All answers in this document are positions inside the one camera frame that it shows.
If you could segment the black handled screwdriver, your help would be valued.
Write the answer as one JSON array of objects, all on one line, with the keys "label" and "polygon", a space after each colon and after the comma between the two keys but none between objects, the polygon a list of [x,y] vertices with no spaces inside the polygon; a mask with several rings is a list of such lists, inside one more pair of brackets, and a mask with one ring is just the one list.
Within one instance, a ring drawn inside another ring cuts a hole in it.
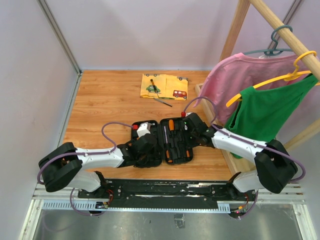
[{"label": "black handled screwdriver", "polygon": [[165,152],[166,152],[166,159],[168,163],[172,163],[173,160],[171,158],[171,154],[170,154],[170,147],[169,147],[169,143],[168,143],[168,135],[167,135],[167,129],[164,126],[163,127],[164,130],[164,137],[165,137]]}]

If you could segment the black plastic tool case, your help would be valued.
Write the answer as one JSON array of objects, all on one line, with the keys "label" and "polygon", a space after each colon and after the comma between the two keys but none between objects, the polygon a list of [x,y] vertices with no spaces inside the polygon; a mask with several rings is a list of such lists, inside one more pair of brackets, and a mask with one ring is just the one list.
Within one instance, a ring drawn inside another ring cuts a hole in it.
[{"label": "black plastic tool case", "polygon": [[[170,130],[168,126],[170,119],[173,119],[174,121],[175,132],[176,132],[174,138],[170,136]],[[187,142],[186,142],[186,137],[184,135],[185,130],[183,129],[183,123],[182,123],[181,117],[164,118],[160,122],[157,122],[156,120],[136,121],[133,124],[139,125],[144,122],[151,123],[150,134],[154,135],[157,138],[158,143],[162,147],[162,162],[165,162],[168,165],[180,165],[180,164],[186,164],[194,158],[192,147],[188,147],[190,157],[189,158],[186,157],[185,145],[187,145]],[[170,157],[172,159],[172,163],[167,162],[164,126],[166,127],[167,140],[168,140],[169,152],[170,152]]]}]

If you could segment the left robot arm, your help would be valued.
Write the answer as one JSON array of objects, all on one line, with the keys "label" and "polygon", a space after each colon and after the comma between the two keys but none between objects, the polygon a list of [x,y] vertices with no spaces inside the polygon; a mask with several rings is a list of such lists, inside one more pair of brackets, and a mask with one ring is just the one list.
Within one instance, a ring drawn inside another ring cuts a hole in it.
[{"label": "left robot arm", "polygon": [[103,174],[92,169],[157,167],[162,151],[157,138],[150,133],[112,148],[76,148],[67,142],[39,161],[37,181],[49,193],[70,187],[101,198],[107,193],[107,185]]}]

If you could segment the orange handled screwdriver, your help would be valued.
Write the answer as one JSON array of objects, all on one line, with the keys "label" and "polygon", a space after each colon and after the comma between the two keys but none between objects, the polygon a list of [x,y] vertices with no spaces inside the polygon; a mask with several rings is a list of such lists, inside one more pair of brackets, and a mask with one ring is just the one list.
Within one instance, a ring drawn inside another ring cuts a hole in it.
[{"label": "orange handled screwdriver", "polygon": [[175,131],[175,122],[173,119],[170,119],[168,121],[168,127],[169,127],[170,136],[174,138],[176,135],[176,131]]}]

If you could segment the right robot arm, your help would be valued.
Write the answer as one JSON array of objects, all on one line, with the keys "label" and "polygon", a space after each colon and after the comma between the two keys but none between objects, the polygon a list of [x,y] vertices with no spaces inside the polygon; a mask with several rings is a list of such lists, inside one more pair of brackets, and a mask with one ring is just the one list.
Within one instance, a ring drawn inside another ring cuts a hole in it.
[{"label": "right robot arm", "polygon": [[187,114],[183,122],[191,147],[228,151],[254,164],[255,170],[238,172],[229,180],[226,193],[232,200],[240,199],[249,190],[266,189],[279,194],[298,172],[296,163],[275,139],[270,142],[257,141],[215,124],[207,126],[196,113]]}]

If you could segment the small black precision screwdriver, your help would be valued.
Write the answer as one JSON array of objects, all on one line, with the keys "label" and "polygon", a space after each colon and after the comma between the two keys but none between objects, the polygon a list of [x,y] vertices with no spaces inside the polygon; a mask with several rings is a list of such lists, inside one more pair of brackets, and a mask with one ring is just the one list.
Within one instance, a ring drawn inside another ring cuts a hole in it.
[{"label": "small black precision screwdriver", "polygon": [[185,145],[185,153],[186,153],[186,158],[189,158],[190,157],[190,153],[189,153],[189,148],[188,148],[187,144]]}]

